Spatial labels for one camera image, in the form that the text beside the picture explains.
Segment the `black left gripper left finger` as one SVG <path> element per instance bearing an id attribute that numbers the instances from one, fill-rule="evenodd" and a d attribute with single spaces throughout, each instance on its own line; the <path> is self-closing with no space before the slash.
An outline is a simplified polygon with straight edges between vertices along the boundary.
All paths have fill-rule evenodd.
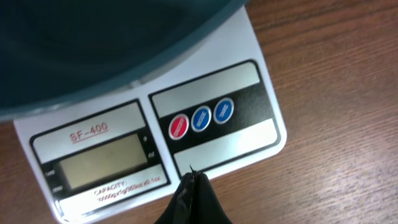
<path id="1" fill-rule="evenodd" d="M 155 224 L 187 224 L 190 214 L 195 186 L 195 171 L 187 172 L 181 179 L 172 199 Z"/>

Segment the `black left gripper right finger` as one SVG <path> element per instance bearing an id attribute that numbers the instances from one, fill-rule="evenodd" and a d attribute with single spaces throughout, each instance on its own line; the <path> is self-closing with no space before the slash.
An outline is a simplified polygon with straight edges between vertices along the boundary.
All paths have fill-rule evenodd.
<path id="1" fill-rule="evenodd" d="M 224 212 L 206 174 L 196 172 L 191 206 L 191 223 L 232 224 Z"/>

